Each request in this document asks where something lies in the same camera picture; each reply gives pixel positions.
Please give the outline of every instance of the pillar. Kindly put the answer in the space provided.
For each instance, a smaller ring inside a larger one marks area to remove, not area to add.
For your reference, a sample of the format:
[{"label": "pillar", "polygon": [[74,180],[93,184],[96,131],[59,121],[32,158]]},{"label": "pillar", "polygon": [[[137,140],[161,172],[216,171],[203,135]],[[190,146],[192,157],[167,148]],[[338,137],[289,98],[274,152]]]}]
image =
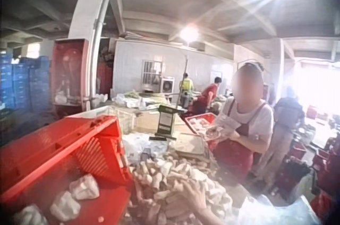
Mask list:
[{"label": "pillar", "polygon": [[[69,39],[86,39],[89,42],[82,63],[82,93],[91,99],[96,94],[97,60],[101,31],[109,0],[78,0],[70,26]],[[90,102],[84,110],[93,107]]]},{"label": "pillar", "polygon": [[270,72],[271,82],[275,86],[276,102],[282,97],[285,53],[281,38],[271,39]]}]

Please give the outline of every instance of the window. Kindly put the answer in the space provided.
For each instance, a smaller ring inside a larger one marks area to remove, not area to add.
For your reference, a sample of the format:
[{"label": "window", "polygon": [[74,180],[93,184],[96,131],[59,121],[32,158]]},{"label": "window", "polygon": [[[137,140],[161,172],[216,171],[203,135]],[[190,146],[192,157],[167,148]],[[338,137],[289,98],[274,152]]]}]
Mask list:
[{"label": "window", "polygon": [[27,48],[27,57],[28,58],[38,58],[39,57],[39,51],[40,51],[40,44],[29,44]]},{"label": "window", "polygon": [[162,75],[162,62],[143,61],[142,84],[159,85]]}]

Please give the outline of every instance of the bright light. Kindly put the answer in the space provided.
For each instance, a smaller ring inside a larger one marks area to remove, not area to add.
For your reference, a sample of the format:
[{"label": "bright light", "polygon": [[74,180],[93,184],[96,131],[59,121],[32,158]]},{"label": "bright light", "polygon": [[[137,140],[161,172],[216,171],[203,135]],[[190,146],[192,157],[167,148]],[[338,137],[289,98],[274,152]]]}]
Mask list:
[{"label": "bright light", "polygon": [[198,30],[194,27],[187,26],[181,31],[180,36],[188,43],[196,41],[198,38]]}]

